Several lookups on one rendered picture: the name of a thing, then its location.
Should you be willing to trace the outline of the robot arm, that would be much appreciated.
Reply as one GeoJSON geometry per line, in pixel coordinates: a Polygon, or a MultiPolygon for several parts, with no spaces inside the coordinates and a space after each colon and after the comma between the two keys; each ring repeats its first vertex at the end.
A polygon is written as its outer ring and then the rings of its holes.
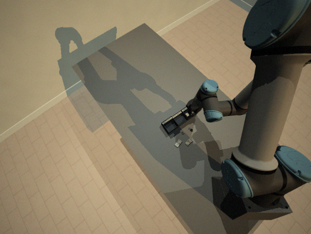
{"type": "Polygon", "coordinates": [[[240,145],[222,161],[222,176],[236,196],[272,208],[311,182],[311,161],[291,147],[277,146],[302,68],[311,64],[311,0],[257,0],[243,41],[256,65],[253,80],[233,100],[218,101],[219,86],[208,79],[197,99],[207,122],[246,114],[240,145]]]}

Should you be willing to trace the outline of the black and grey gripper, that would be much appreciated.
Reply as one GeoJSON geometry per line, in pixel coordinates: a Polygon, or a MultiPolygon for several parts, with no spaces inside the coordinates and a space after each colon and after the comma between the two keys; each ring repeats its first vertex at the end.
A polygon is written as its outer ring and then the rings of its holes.
{"type": "Polygon", "coordinates": [[[188,108],[187,112],[192,111],[192,113],[189,115],[189,116],[191,116],[193,113],[197,114],[198,112],[201,111],[202,103],[197,99],[197,95],[195,95],[195,97],[193,99],[188,101],[186,107],[188,108]]]}

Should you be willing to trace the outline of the black rack of three bins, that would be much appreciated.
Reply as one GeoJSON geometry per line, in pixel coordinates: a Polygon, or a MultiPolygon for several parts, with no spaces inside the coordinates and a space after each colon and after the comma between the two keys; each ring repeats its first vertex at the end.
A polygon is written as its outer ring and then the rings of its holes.
{"type": "Polygon", "coordinates": [[[168,119],[166,119],[161,123],[161,125],[168,134],[196,115],[195,113],[193,113],[191,116],[187,117],[185,115],[187,111],[188,108],[185,107],[181,111],[179,111],[178,113],[174,114],[173,116],[169,117],[168,119]]]}

